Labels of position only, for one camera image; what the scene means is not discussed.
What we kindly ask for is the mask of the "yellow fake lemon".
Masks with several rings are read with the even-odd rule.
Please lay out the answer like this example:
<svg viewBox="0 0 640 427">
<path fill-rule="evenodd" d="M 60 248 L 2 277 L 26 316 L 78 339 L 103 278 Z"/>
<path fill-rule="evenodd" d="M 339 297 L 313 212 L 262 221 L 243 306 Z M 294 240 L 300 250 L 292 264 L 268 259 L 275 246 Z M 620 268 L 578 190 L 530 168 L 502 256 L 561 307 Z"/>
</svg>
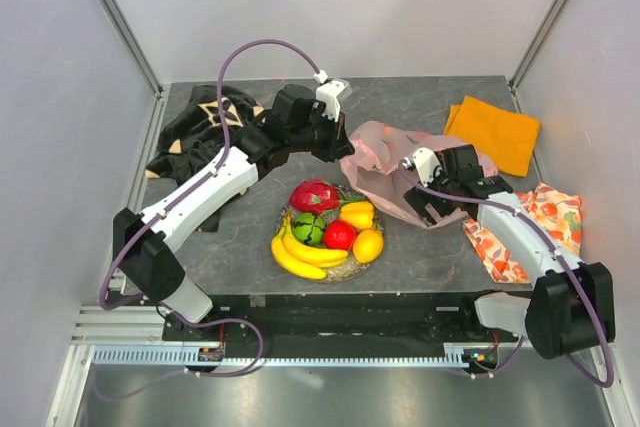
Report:
<svg viewBox="0 0 640 427">
<path fill-rule="evenodd" d="M 384 237 L 376 229 L 363 230 L 357 236 L 352 252 L 358 263 L 368 264 L 379 257 L 384 248 Z"/>
</svg>

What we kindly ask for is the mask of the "red fake dragon fruit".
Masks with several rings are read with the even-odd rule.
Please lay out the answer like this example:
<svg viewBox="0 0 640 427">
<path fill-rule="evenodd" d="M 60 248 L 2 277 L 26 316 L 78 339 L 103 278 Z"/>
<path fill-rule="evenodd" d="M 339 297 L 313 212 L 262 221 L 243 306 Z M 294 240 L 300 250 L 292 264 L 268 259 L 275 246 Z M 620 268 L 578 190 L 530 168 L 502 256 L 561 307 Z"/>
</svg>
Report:
<svg viewBox="0 0 640 427">
<path fill-rule="evenodd" d="M 320 215 L 353 202 L 364 196 L 344 186 L 323 179 L 311 179 L 299 184 L 291 193 L 289 205 L 301 213 Z"/>
</svg>

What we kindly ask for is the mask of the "yellow fake bell pepper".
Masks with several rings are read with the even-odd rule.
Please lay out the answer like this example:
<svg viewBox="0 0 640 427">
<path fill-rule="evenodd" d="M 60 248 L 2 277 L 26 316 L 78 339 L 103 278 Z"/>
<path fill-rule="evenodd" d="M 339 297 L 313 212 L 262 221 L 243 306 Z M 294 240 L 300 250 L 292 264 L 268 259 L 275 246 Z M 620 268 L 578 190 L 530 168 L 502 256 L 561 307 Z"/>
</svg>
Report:
<svg viewBox="0 0 640 427">
<path fill-rule="evenodd" d="M 375 207 L 369 201 L 347 203 L 341 207 L 339 219 L 358 232 L 368 230 L 374 227 Z"/>
</svg>

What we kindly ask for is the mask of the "yellow fake banana bunch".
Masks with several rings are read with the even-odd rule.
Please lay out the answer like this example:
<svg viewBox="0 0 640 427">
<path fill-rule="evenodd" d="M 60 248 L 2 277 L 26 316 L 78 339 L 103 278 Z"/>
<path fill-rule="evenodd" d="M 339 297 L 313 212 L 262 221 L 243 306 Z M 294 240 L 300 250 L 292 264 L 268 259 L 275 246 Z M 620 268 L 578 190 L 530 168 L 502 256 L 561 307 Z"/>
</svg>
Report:
<svg viewBox="0 0 640 427">
<path fill-rule="evenodd" d="M 330 268 L 346 263 L 349 252 L 341 249 L 326 249 L 307 246 L 298 241 L 292 230 L 291 213 L 287 212 L 279 231 L 271 240 L 271 253 L 276 263 L 297 277 L 322 281 Z"/>
</svg>

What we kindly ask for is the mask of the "pink plastic bag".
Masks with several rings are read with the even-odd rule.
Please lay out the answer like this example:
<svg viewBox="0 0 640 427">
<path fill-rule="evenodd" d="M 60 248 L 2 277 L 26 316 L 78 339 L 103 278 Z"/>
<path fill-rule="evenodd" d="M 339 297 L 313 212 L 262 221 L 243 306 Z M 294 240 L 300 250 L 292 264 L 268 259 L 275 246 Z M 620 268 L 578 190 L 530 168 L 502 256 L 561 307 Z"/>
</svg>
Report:
<svg viewBox="0 0 640 427">
<path fill-rule="evenodd" d="M 424 229 L 444 227 L 466 217 L 457 209 L 448 216 L 436 216 L 433 224 L 421 220 L 403 198 L 412 185 L 398 171 L 399 163 L 419 148 L 439 152 L 462 146 L 462 140 L 367 121 L 350 135 L 350 142 L 355 153 L 340 160 L 341 171 L 351 187 L 366 196 L 378 210 Z"/>
</svg>

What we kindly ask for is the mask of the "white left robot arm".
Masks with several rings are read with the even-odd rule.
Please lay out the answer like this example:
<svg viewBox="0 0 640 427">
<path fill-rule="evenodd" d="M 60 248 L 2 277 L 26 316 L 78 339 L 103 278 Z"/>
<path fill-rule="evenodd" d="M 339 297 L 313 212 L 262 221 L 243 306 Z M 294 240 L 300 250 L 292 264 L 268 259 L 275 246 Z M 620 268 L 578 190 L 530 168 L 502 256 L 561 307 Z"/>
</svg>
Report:
<svg viewBox="0 0 640 427">
<path fill-rule="evenodd" d="M 219 329 L 212 300 L 185 273 L 175 254 L 184 241 L 225 203 L 287 162 L 309 152 L 324 162 L 353 154 L 341 103 L 351 94 L 345 80 L 315 90 L 289 84 L 271 108 L 239 128 L 221 150 L 173 193 L 136 214 L 125 208 L 113 221 L 114 267 L 154 303 L 185 320 L 185 329 L 208 340 Z"/>
</svg>

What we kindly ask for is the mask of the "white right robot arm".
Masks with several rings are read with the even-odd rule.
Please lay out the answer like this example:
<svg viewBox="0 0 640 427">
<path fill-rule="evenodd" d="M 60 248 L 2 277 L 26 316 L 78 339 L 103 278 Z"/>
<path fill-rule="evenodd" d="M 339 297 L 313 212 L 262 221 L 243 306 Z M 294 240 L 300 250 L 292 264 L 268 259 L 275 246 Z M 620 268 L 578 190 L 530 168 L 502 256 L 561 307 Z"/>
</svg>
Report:
<svg viewBox="0 0 640 427">
<path fill-rule="evenodd" d="M 533 287 L 527 297 L 478 296 L 457 318 L 465 338 L 477 341 L 493 329 L 508 331 L 528 338 L 545 359 L 614 341 L 609 270 L 586 263 L 555 240 L 501 176 L 485 174 L 473 146 L 418 148 L 401 161 L 400 171 L 412 185 L 404 198 L 422 221 L 432 224 L 457 210 L 466 212 L 503 244 Z"/>
</svg>

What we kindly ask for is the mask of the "green fake watermelon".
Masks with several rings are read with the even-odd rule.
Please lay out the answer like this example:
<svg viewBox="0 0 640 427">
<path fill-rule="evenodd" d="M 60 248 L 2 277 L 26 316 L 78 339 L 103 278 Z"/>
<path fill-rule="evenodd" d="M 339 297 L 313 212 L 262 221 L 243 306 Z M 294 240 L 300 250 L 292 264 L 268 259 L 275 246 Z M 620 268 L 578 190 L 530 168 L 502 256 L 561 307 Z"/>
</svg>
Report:
<svg viewBox="0 0 640 427">
<path fill-rule="evenodd" d="M 308 246 L 319 245 L 324 237 L 326 223 L 316 214 L 306 212 L 299 214 L 292 222 L 293 236 L 301 243 Z"/>
</svg>

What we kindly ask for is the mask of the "red fake apple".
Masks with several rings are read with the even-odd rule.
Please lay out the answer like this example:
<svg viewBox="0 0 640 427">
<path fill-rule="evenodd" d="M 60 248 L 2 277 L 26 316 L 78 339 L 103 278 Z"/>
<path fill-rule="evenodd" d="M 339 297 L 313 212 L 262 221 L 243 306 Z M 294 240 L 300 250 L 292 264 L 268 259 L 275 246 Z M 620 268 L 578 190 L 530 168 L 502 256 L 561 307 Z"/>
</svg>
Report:
<svg viewBox="0 0 640 427">
<path fill-rule="evenodd" d="M 329 249 L 349 251 L 357 238 L 357 231 L 342 220 L 332 221 L 325 229 L 323 244 Z"/>
</svg>

